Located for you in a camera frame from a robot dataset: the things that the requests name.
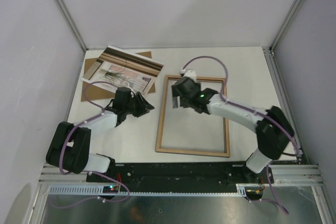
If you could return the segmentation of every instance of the empty frame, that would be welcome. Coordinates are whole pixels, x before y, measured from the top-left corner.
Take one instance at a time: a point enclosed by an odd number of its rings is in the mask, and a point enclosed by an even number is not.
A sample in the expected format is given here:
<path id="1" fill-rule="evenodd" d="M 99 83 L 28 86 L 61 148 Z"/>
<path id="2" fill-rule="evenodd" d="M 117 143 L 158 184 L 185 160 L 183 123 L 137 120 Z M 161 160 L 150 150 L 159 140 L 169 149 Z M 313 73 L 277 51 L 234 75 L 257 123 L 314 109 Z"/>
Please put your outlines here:
<path id="1" fill-rule="evenodd" d="M 156 152 L 230 157 L 228 120 L 199 114 L 191 108 L 173 109 L 172 89 L 179 76 L 165 76 Z M 197 77 L 202 89 L 220 90 L 224 78 Z"/>

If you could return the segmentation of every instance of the white table surface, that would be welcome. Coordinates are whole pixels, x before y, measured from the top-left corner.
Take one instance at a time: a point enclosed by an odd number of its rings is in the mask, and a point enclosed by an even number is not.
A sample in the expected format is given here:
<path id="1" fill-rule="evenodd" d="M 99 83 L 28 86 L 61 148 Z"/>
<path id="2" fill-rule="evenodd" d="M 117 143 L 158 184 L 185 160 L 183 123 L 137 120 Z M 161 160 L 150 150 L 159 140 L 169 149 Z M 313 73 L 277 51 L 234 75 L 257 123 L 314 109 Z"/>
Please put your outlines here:
<path id="1" fill-rule="evenodd" d="M 146 96 L 146 100 L 155 107 L 155 110 L 138 119 L 128 115 L 118 127 L 91 139 L 90 152 L 110 156 L 117 163 L 245 161 L 256 149 L 256 135 L 247 128 L 230 121 L 230 158 L 155 152 L 164 76 L 178 74 L 184 64 L 196 56 L 210 55 L 225 63 L 229 71 L 227 84 L 229 98 L 267 109 L 272 105 L 280 106 L 261 47 L 132 49 L 130 51 L 152 51 L 152 58 L 159 60 L 164 67 L 155 82 L 156 93 Z M 89 50 L 86 52 L 85 59 L 97 58 L 102 52 L 103 50 Z M 194 61 L 190 68 L 195 69 L 199 76 L 224 77 L 221 66 L 209 59 Z M 99 108 L 80 101 L 82 90 L 80 78 L 70 109 L 69 122 L 79 122 L 99 112 Z M 95 102 L 105 106 L 109 99 Z M 291 145 L 288 145 L 285 151 L 294 153 Z M 280 160 L 294 159 L 288 156 L 280 158 Z"/>

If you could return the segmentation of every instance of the cable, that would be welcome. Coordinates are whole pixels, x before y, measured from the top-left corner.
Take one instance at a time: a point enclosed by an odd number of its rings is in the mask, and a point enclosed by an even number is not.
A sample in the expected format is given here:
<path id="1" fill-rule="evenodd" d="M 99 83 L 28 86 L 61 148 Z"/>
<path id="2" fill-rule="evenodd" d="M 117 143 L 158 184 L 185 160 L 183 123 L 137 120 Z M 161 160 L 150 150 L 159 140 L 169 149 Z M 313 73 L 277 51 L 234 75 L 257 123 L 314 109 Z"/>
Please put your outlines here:
<path id="1" fill-rule="evenodd" d="M 269 178 L 269 171 L 268 171 L 268 168 L 269 168 L 269 165 L 266 166 L 266 177 L 267 177 L 267 180 L 268 180 L 268 184 L 269 184 L 269 189 L 271 189 L 271 192 L 274 196 L 274 199 L 276 201 L 276 204 L 280 207 L 280 209 L 287 215 L 289 215 L 289 211 L 281 204 L 277 194 L 275 193 L 274 191 L 274 188 L 272 186 L 272 183 L 271 183 L 271 180 Z M 268 202 L 274 202 L 273 200 L 271 199 L 264 199 L 265 201 L 268 201 Z"/>
<path id="2" fill-rule="evenodd" d="M 88 99 L 88 97 L 87 97 L 87 95 L 86 95 L 86 90 L 87 90 L 87 88 L 88 88 L 89 86 L 91 86 L 91 85 L 93 85 L 93 84 L 97 84 L 97 83 L 106 83 L 106 84 L 108 84 L 108 85 L 111 85 L 111 83 L 106 82 L 106 81 L 95 81 L 95 82 L 89 83 L 89 84 L 86 86 L 86 88 L 84 89 L 84 97 L 85 97 L 85 98 L 87 99 L 87 101 L 90 102 L 91 104 L 93 104 L 93 105 L 95 105 L 95 106 L 101 108 L 101 112 L 100 112 L 99 114 L 95 115 L 95 116 L 92 116 L 91 118 L 88 118 L 88 119 L 86 119 L 86 120 L 84 120 L 84 121 L 82 121 L 82 122 L 76 124 L 76 125 L 70 130 L 70 132 L 68 133 L 68 135 L 67 135 L 67 137 L 66 137 L 66 139 L 65 139 L 65 141 L 64 141 L 64 144 L 63 144 L 63 147 L 62 147 L 62 150 L 61 150 L 61 153 L 60 153 L 60 157 L 59 157 L 59 163 L 58 163 L 59 171 L 60 171 L 61 174 L 63 174 L 63 175 L 67 175 L 67 174 L 71 173 L 71 172 L 65 172 L 65 171 L 63 170 L 63 158 L 64 158 L 64 154 L 65 154 L 65 150 L 66 150 L 67 144 L 69 143 L 69 141 L 70 141 L 71 136 L 73 135 L 73 133 L 76 131 L 76 129 L 78 129 L 78 128 L 81 127 L 82 125 L 85 125 L 85 124 L 87 124 L 88 122 L 91 122 L 91 121 L 93 121 L 93 120 L 95 120 L 95 119 L 97 119 L 97 118 L 99 118 L 99 117 L 101 117 L 101 116 L 104 115 L 105 108 L 103 108 L 102 106 L 100 106 L 100 105 L 98 105 L 98 104 L 92 102 L 90 99 Z M 96 174 L 96 175 L 98 175 L 98 176 L 100 176 L 100 177 L 103 177 L 103 178 L 108 179 L 108 180 L 110 180 L 110 181 L 112 181 L 112 182 L 115 182 L 115 183 L 119 184 L 120 186 L 122 186 L 123 188 L 125 188 L 125 190 L 127 191 L 127 195 L 126 195 L 125 197 L 121 198 L 121 199 L 118 199 L 118 200 L 108 200 L 108 199 L 103 199 L 103 202 L 105 202 L 105 201 L 107 201 L 107 202 L 122 202 L 122 201 L 124 201 L 124 200 L 126 200 L 126 199 L 128 199 L 128 198 L 130 197 L 130 195 L 131 195 L 130 190 L 129 190 L 128 187 L 127 187 L 125 184 L 123 184 L 121 181 L 119 182 L 119 181 L 117 181 L 117 180 L 115 180 L 115 179 L 113 179 L 113 178 L 110 178 L 110 177 L 108 177 L 108 176 L 106 176 L 106 175 L 104 175 L 104 174 L 102 174 L 102 173 L 99 173 L 99 172 L 94 172 L 94 171 L 84 171 L 84 172 L 92 172 L 93 174 Z M 80 201 L 78 201 L 78 202 L 76 202 L 76 203 L 74 203 L 74 204 L 71 204 L 71 205 L 69 205 L 69 206 L 58 207 L 58 206 L 53 205 L 51 202 L 50 202 L 50 205 L 53 206 L 53 207 L 55 207 L 55 208 L 58 208 L 58 209 L 66 209 L 66 208 L 74 207 L 74 206 L 76 206 L 76 205 L 78 205 L 78 204 L 81 204 L 82 202 L 85 202 L 85 201 L 87 201 L 87 200 L 91 200 L 91 199 L 96 199 L 96 197 L 88 197 L 88 198 L 82 199 L 82 200 L 80 200 Z"/>
<path id="3" fill-rule="evenodd" d="M 282 154 L 285 155 L 285 156 L 297 157 L 296 154 L 290 154 L 290 153 L 287 153 L 287 152 L 283 152 Z"/>
<path id="4" fill-rule="evenodd" d="M 260 179 L 260 185 L 262 186 L 261 191 L 264 191 L 265 190 L 265 183 L 264 183 L 263 178 Z"/>
<path id="5" fill-rule="evenodd" d="M 262 201 L 273 203 L 273 204 L 275 204 L 275 205 L 277 205 L 277 206 L 279 206 L 279 207 L 283 207 L 284 210 L 285 210 L 285 214 L 286 214 L 286 215 L 289 215 L 288 210 L 287 210 L 284 206 L 279 205 L 279 203 L 277 203 L 275 200 L 272 200 L 272 199 L 257 199 L 257 200 L 251 200 L 251 199 L 249 199 L 247 196 L 245 197 L 245 199 L 247 199 L 250 203 L 251 203 L 251 202 L 262 202 Z"/>
<path id="6" fill-rule="evenodd" d="M 244 105 L 241 105 L 241 104 L 238 104 L 238 103 L 235 103 L 235 102 L 232 102 L 230 101 L 228 98 L 226 98 L 224 96 L 224 88 L 226 86 L 226 83 L 227 83 L 227 80 L 228 80 L 228 70 L 226 68 L 226 66 L 224 65 L 224 63 L 222 61 L 220 61 L 219 59 L 213 57 L 213 56 L 198 56 L 198 57 L 195 57 L 193 59 L 191 59 L 190 61 L 188 61 L 184 67 L 183 67 L 183 70 L 191 63 L 193 62 L 194 60 L 197 60 L 197 59 L 202 59 L 202 58 L 208 58 L 208 59 L 213 59 L 215 61 L 217 61 L 218 63 L 220 63 L 220 65 L 222 65 L 222 67 L 224 68 L 224 71 L 225 71 L 225 81 L 224 81 L 224 84 L 222 85 L 222 88 L 220 89 L 221 91 L 219 92 L 219 95 L 220 95 L 220 98 L 222 101 L 224 101 L 225 103 L 228 103 L 230 105 L 233 105 L 237 108 L 240 108 L 240 109 L 243 109 L 243 110 L 246 110 L 248 112 L 252 112 L 252 113 L 256 113 L 257 115 L 265 118 L 266 120 L 268 120 L 269 122 L 271 122 L 273 125 L 275 125 L 277 128 L 279 128 L 285 135 L 286 137 L 289 139 L 289 141 L 292 143 L 294 149 L 295 149 L 295 156 L 298 155 L 299 153 L 299 148 L 298 148 L 298 145 L 295 143 L 294 139 L 290 136 L 290 134 L 278 123 L 276 122 L 274 119 L 272 119 L 271 117 L 267 116 L 267 115 L 264 115 L 258 111 L 254 111 L 253 109 L 251 108 L 248 108 Z M 274 203 L 276 205 L 278 205 L 280 207 L 280 209 L 285 213 L 285 214 L 289 214 L 288 210 L 281 204 L 280 200 L 278 199 L 273 187 L 272 187 L 272 183 L 270 181 L 270 178 L 269 178 L 269 172 L 268 172 L 268 168 L 269 168 L 269 165 L 266 166 L 266 176 L 267 176 L 267 180 L 268 180 L 268 184 L 269 184 L 269 188 L 271 189 L 271 192 L 275 198 L 276 201 L 274 200 L 271 200 L 271 199 L 264 199 L 263 201 L 267 201 L 267 202 L 271 202 L 271 203 Z"/>
<path id="7" fill-rule="evenodd" d="M 133 95 L 135 95 L 134 89 L 132 89 L 131 87 L 127 87 L 127 88 L 129 88 L 133 92 Z"/>
<path id="8" fill-rule="evenodd" d="M 107 82 L 107 81 L 94 81 L 94 82 L 92 82 L 92 83 L 88 83 L 88 85 L 84 88 L 83 95 L 84 95 L 84 97 L 85 97 L 85 100 L 87 100 L 89 103 L 91 103 L 91 104 L 94 105 L 94 106 L 99 107 L 101 110 L 104 110 L 104 107 L 103 107 L 103 106 L 100 106 L 99 104 L 96 104 L 95 102 L 92 102 L 92 101 L 88 98 L 88 96 L 87 96 L 87 94 L 86 94 L 87 89 L 88 89 L 91 85 L 93 85 L 93 84 L 100 84 L 100 83 L 108 84 L 108 85 L 111 85 L 111 86 L 113 85 L 112 83 Z"/>
<path id="9" fill-rule="evenodd" d="M 114 98 L 111 99 L 111 101 L 109 102 L 109 104 L 107 104 L 107 105 L 105 106 L 105 108 L 107 108 L 108 106 L 110 106 L 111 103 L 112 103 L 113 101 L 114 101 Z"/>

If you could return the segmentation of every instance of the black mounting plate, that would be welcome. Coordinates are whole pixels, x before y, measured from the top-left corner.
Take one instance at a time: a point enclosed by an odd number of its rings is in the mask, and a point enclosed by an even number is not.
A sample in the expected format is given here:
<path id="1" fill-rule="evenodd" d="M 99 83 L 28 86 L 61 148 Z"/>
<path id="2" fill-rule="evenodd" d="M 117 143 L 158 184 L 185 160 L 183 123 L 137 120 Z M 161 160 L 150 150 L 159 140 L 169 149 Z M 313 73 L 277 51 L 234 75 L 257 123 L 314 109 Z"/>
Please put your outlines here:
<path id="1" fill-rule="evenodd" d="M 236 193 L 236 184 L 267 182 L 265 169 L 247 179 L 244 163 L 119 163 L 113 177 L 119 173 L 130 191 L 142 193 Z M 271 168 L 269 173 L 273 183 Z M 110 183 L 95 174 L 88 175 L 87 182 Z"/>

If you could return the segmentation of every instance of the wooden picture frame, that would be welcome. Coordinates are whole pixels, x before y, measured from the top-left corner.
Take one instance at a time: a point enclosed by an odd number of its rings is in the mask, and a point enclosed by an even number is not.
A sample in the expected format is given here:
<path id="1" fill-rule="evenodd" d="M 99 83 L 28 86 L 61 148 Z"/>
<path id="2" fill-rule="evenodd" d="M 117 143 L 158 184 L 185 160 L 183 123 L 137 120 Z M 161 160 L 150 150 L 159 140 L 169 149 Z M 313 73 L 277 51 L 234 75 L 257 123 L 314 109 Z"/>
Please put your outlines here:
<path id="1" fill-rule="evenodd" d="M 202 155 L 202 156 L 216 156 L 216 157 L 230 157 L 230 144 L 229 144 L 229 125 L 228 119 L 223 118 L 223 132 L 224 132 L 224 152 L 216 152 L 216 151 L 197 151 L 197 150 L 182 150 L 179 148 L 163 148 L 162 147 L 162 138 L 164 131 L 164 119 L 166 114 L 166 104 L 167 104 L 167 94 L 169 88 L 170 81 L 177 81 L 181 77 L 180 76 L 171 76 L 167 75 L 164 79 L 163 84 L 163 97 L 160 108 L 160 117 L 159 124 L 157 127 L 156 134 L 156 144 L 155 151 L 163 152 L 163 153 L 175 153 L 175 154 L 189 154 L 189 155 Z M 216 82 L 224 84 L 224 78 L 213 78 L 213 77 L 197 77 L 197 80 L 200 82 Z M 224 88 L 224 95 L 227 96 L 226 87 Z"/>

